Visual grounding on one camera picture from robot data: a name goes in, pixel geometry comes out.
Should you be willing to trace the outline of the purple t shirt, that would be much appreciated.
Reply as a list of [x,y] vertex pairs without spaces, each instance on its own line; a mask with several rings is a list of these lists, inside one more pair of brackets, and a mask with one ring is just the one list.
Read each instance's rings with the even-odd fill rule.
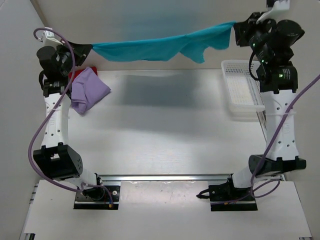
[[72,82],[71,106],[78,114],[84,115],[109,93],[111,88],[91,67],[86,67]]

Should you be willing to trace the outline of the teal t shirt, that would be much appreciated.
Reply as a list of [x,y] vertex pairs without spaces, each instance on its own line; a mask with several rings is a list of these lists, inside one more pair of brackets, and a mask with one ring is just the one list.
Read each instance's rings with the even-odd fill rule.
[[225,50],[230,45],[234,21],[188,34],[122,42],[94,43],[92,49],[111,62],[167,62],[181,54],[197,64],[205,62],[207,48]]

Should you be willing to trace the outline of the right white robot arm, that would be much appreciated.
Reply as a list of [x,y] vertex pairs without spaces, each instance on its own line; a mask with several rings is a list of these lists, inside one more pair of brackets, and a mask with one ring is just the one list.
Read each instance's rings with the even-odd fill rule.
[[230,175],[225,183],[210,185],[197,195],[215,205],[254,197],[256,190],[276,181],[278,175],[306,167],[296,147],[293,106],[298,98],[298,71],[291,62],[291,47],[304,30],[295,21],[276,21],[266,12],[254,12],[233,28],[236,44],[250,47],[251,58],[259,61],[251,77],[259,82],[264,103],[266,148],[261,155],[251,155],[247,167]]

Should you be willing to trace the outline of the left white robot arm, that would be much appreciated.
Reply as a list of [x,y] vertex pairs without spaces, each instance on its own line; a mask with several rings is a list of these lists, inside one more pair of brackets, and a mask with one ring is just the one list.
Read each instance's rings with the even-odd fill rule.
[[68,144],[72,90],[67,85],[73,66],[81,66],[92,48],[90,44],[69,42],[58,46],[46,45],[37,51],[42,67],[39,83],[48,121],[44,125],[41,147],[33,151],[33,159],[50,180],[71,183],[84,196],[99,201],[107,195],[102,179],[84,168],[81,156]]

